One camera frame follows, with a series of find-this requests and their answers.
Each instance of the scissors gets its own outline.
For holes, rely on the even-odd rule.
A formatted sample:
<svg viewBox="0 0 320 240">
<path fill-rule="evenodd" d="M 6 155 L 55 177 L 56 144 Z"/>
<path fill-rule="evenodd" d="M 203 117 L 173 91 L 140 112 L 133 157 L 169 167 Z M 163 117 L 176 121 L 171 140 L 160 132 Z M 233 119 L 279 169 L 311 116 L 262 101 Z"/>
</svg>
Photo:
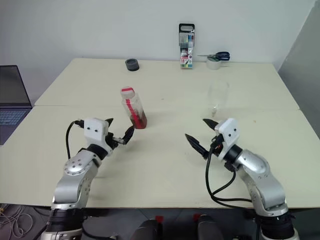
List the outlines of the scissors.
<svg viewBox="0 0 320 240">
<path fill-rule="evenodd" d="M 230 53 L 227 51 L 219 51 L 216 54 L 209 54 L 209 55 L 198 55 L 199 57 L 207 57 L 213 59 L 214 61 L 229 61 L 230 60 Z"/>
</svg>

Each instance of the laptop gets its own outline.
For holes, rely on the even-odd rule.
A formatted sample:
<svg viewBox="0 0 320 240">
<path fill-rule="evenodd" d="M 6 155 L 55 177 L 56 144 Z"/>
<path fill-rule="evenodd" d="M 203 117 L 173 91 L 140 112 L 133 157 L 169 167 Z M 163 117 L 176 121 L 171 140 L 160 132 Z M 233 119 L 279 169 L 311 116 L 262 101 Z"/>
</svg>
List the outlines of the laptop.
<svg viewBox="0 0 320 240">
<path fill-rule="evenodd" d="M 31 109 L 18 66 L 0 65 L 0 145 L 5 144 Z"/>
</svg>

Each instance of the plastic bottle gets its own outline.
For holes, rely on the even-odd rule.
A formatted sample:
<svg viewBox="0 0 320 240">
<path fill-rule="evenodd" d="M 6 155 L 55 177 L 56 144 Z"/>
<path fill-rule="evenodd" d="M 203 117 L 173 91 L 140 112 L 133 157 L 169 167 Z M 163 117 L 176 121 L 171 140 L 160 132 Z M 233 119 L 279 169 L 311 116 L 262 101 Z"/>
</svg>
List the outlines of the plastic bottle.
<svg viewBox="0 0 320 240">
<path fill-rule="evenodd" d="M 147 117 L 135 90 L 126 86 L 121 89 L 122 105 L 136 129 L 145 129 Z"/>
</svg>

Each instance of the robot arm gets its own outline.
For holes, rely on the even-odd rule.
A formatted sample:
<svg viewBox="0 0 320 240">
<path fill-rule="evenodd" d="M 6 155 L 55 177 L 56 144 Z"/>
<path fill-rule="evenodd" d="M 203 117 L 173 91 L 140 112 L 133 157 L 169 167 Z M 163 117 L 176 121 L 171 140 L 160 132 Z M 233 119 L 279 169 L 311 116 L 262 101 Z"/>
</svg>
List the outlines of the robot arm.
<svg viewBox="0 0 320 240">
<path fill-rule="evenodd" d="M 233 118 L 220 123 L 211 119 L 204 121 L 216 133 L 211 143 L 212 153 L 219 160 L 232 164 L 246 184 L 263 239 L 299 240 L 288 213 L 284 188 L 272 175 L 267 160 L 236 145 L 239 138 L 237 121 Z M 191 146 L 207 159 L 209 152 L 192 136 L 186 134 L 186 137 Z"/>
<path fill-rule="evenodd" d="M 87 148 L 82 148 L 64 165 L 63 176 L 54 191 L 51 214 L 42 240 L 79 240 L 82 235 L 84 208 L 87 205 L 92 180 L 102 160 L 119 145 L 125 145 L 134 133 L 131 126 L 123 138 L 109 132 L 113 119 L 87 118 L 75 121 L 84 129 Z"/>
</svg>

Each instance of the laptop screen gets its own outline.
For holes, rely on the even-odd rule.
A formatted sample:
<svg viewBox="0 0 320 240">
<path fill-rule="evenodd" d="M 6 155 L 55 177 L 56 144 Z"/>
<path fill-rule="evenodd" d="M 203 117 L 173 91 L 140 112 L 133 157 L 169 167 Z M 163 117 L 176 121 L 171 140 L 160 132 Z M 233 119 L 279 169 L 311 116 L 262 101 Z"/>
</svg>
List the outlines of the laptop screen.
<svg viewBox="0 0 320 240">
<path fill-rule="evenodd" d="M 16 65 L 0 66 L 0 107 L 2 106 L 31 107 Z"/>
</svg>

